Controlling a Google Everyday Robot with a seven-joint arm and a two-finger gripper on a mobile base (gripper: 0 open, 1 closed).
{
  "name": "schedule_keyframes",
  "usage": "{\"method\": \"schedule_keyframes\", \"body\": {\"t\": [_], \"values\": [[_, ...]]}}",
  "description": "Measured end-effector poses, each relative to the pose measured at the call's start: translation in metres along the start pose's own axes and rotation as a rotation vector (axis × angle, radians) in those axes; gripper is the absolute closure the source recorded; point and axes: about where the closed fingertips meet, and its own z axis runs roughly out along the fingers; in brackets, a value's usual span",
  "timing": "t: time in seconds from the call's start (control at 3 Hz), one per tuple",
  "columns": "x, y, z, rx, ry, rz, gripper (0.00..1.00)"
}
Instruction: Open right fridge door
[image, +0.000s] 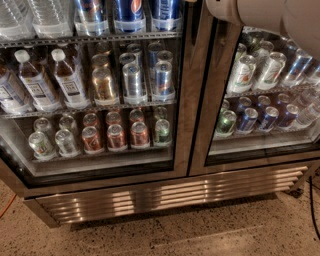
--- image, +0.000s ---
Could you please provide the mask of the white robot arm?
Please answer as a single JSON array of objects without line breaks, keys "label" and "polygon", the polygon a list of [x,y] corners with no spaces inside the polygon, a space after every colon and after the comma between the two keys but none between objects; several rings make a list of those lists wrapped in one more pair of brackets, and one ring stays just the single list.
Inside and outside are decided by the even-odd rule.
[{"label": "white robot arm", "polygon": [[289,37],[320,61],[320,0],[205,1],[214,17]]}]

